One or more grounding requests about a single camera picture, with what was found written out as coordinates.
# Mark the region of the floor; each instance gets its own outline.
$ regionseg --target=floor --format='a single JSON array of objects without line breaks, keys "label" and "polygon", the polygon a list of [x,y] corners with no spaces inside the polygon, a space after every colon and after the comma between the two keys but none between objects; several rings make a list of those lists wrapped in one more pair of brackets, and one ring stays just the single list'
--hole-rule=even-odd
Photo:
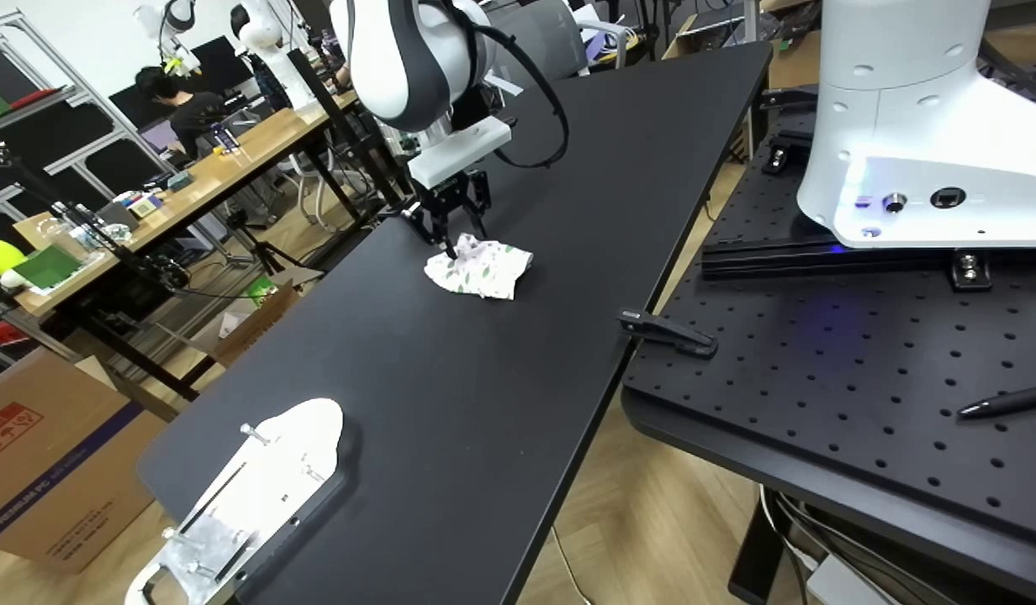
[{"label": "floor", "polygon": [[[1001,33],[999,44],[1036,65],[1036,28]],[[819,41],[781,57],[771,75],[774,86],[815,78]],[[738,179],[740,165],[719,170],[675,272],[701,247]],[[750,481],[637,433],[615,397],[524,582],[520,605],[581,605],[579,587],[600,605],[738,601],[728,591],[728,574],[753,499]],[[113,605],[128,579],[158,547],[165,524],[163,508],[147,508],[82,574],[44,571],[0,555],[0,605]],[[800,601],[796,582],[781,568],[774,605],[793,601]]]}]

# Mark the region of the black table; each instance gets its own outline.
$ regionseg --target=black table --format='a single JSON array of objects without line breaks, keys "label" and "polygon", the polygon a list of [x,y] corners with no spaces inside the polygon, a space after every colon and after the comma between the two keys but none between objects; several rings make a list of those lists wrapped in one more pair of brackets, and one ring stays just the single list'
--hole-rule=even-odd
[{"label": "black table", "polygon": [[[496,167],[487,228],[535,251],[518,302],[448,296],[411,225],[384,223],[172,422],[143,478],[181,516],[255,422],[337,397],[353,491],[258,601],[513,601],[601,420],[645,309],[690,233],[771,50],[645,65],[560,93],[572,150]],[[518,104],[513,155],[560,141]]]},{"label": "black table", "polygon": [[[707,244],[822,238],[793,190],[796,174],[750,167]],[[711,280],[697,261],[665,314],[716,331],[719,354],[640,345],[625,375],[640,431],[1036,599],[1036,409],[956,420],[969,400],[1036,387],[1036,267],[952,291],[943,267]]]}]

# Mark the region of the cardboard box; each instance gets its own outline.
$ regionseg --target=cardboard box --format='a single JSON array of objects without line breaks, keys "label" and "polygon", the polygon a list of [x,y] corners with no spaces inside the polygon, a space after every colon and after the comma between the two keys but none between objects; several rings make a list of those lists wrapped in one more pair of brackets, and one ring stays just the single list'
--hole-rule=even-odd
[{"label": "cardboard box", "polygon": [[292,304],[300,302],[300,291],[292,286],[284,286],[270,298],[258,302],[246,321],[239,321],[227,340],[216,345],[216,359],[221,365],[237,363],[265,328],[274,328]]},{"label": "cardboard box", "polygon": [[163,425],[46,350],[0,373],[0,550],[83,568],[152,505],[134,468]]}]

